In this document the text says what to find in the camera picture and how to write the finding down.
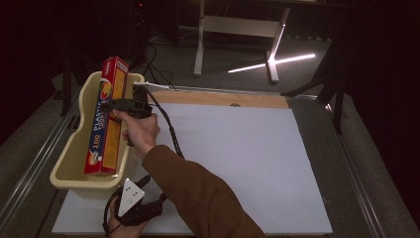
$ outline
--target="dark background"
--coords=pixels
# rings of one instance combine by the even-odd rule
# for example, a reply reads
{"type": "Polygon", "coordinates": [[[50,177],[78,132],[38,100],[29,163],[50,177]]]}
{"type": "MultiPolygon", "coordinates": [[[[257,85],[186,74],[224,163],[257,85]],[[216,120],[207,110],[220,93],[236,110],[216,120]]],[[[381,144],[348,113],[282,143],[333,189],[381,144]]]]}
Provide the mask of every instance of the dark background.
{"type": "MultiPolygon", "coordinates": [[[[154,3],[157,5],[148,5],[148,19],[175,42],[178,24],[196,26],[197,1],[154,3]]],[[[125,27],[119,29],[125,37],[107,37],[101,28],[101,18],[92,9],[100,9],[99,12],[109,9],[95,4],[94,1],[1,2],[0,145],[55,94],[51,78],[61,73],[63,56],[70,57],[71,68],[80,83],[113,54],[142,60],[144,39],[133,34],[134,26],[122,20],[121,26],[125,27]],[[138,42],[140,47],[126,49],[128,40],[138,42]]],[[[210,4],[209,9],[216,11],[219,6],[210,4]]],[[[236,11],[234,6],[232,9],[239,16],[246,14],[243,6],[236,11]]],[[[334,39],[317,73],[346,69],[346,92],[352,95],[404,202],[420,226],[418,10],[415,1],[356,0],[344,23],[342,12],[295,11],[290,15],[285,34],[299,36],[302,41],[308,37],[334,39]]],[[[119,10],[123,19],[127,17],[125,11],[119,10]]]]}

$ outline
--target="red box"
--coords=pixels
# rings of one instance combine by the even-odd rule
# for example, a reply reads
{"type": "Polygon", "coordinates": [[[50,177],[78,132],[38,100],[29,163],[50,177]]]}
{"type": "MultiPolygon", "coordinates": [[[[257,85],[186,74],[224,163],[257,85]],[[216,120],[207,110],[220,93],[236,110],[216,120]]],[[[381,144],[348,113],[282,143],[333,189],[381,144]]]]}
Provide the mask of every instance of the red box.
{"type": "Polygon", "coordinates": [[[113,113],[100,112],[99,108],[102,103],[124,97],[128,68],[118,57],[106,59],[103,63],[84,167],[86,175],[111,176],[117,171],[121,121],[113,113]]]}

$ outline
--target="table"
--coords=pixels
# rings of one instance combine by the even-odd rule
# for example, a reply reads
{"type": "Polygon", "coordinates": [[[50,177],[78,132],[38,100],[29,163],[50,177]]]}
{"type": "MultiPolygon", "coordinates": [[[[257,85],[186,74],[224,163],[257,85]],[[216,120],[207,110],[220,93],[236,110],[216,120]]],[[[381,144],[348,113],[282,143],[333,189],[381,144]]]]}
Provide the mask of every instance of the table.
{"type": "MultiPolygon", "coordinates": [[[[161,91],[155,96],[171,118],[184,156],[224,179],[267,235],[332,232],[293,113],[284,98],[182,91],[161,91]]],[[[164,123],[160,126],[157,141],[171,145],[167,128],[164,123]]],[[[138,166],[133,179],[145,173],[138,166]]],[[[151,200],[160,194],[155,183],[146,192],[151,200]]],[[[101,233],[103,207],[109,195],[85,197],[70,191],[52,232],[101,233]]],[[[185,235],[190,231],[167,201],[163,215],[150,222],[145,234],[185,235]]]]}
{"type": "Polygon", "coordinates": [[[216,33],[227,33],[227,34],[238,34],[247,36],[267,37],[272,38],[270,50],[266,52],[266,67],[269,72],[271,82],[278,83],[278,73],[275,62],[275,54],[278,50],[281,37],[283,35],[287,17],[290,9],[322,9],[322,8],[333,8],[333,9],[346,9],[348,4],[332,4],[327,1],[319,0],[251,0],[251,1],[235,1],[229,2],[241,4],[253,4],[256,6],[269,6],[276,8],[283,8],[281,18],[278,21],[263,21],[263,20],[251,20],[251,19],[239,19],[230,17],[220,16],[209,16],[205,15],[204,5],[205,1],[200,1],[200,17],[198,20],[198,47],[195,56],[194,75],[200,76],[203,64],[204,55],[204,32],[216,32],[216,33]]]}

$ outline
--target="brown sleeve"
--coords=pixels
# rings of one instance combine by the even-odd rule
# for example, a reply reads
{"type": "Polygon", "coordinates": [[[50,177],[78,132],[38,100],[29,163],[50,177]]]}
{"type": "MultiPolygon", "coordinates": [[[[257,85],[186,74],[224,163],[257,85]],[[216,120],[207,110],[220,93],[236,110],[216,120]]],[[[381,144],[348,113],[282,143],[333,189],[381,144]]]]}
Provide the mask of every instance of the brown sleeve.
{"type": "Polygon", "coordinates": [[[197,237],[265,237],[229,186],[199,164],[156,146],[143,167],[197,237]]]}

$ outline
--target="hand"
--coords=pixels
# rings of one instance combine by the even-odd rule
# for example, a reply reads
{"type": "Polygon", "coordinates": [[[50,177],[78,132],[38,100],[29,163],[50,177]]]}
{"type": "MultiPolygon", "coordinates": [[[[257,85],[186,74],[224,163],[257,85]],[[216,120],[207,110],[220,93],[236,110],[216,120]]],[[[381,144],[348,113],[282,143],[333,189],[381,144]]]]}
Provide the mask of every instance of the hand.
{"type": "Polygon", "coordinates": [[[148,151],[157,145],[156,140],[160,132],[158,116],[153,113],[151,117],[136,119],[124,111],[113,110],[113,113],[127,123],[127,131],[122,135],[125,140],[130,137],[136,154],[143,159],[148,151]]]}
{"type": "Polygon", "coordinates": [[[130,237],[139,238],[143,232],[143,229],[145,229],[149,221],[143,222],[142,224],[138,226],[120,225],[120,221],[118,221],[115,218],[115,202],[117,201],[117,198],[118,196],[114,197],[114,199],[112,199],[111,204],[109,206],[111,217],[108,219],[108,226],[109,226],[109,230],[113,231],[111,232],[111,234],[109,234],[109,237],[110,238],[120,238],[120,237],[121,238],[130,238],[130,237]]]}

